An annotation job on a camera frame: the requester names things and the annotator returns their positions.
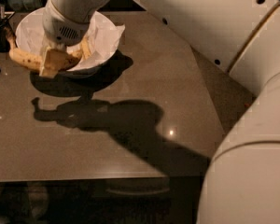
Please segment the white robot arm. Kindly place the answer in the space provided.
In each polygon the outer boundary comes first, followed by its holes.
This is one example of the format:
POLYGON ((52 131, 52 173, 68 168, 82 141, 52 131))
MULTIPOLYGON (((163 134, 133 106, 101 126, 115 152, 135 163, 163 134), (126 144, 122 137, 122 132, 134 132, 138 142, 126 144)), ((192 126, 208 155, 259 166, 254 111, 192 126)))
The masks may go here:
MULTIPOLYGON (((48 0, 48 38, 72 46, 108 0, 48 0)), ((257 99, 218 147, 197 224, 280 224, 280 1, 134 0, 257 99)))

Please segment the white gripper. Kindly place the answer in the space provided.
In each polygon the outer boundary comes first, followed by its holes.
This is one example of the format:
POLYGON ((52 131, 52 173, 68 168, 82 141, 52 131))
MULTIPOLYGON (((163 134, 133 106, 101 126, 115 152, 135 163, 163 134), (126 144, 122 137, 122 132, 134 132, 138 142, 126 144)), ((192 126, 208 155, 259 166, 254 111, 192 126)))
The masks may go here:
POLYGON ((74 3, 65 13, 62 13, 51 0, 48 0, 42 17, 45 36, 40 50, 42 62, 39 75, 41 77, 53 78, 66 67, 67 53, 52 49, 49 42, 66 46, 76 45, 88 31, 92 15, 91 3, 74 3))

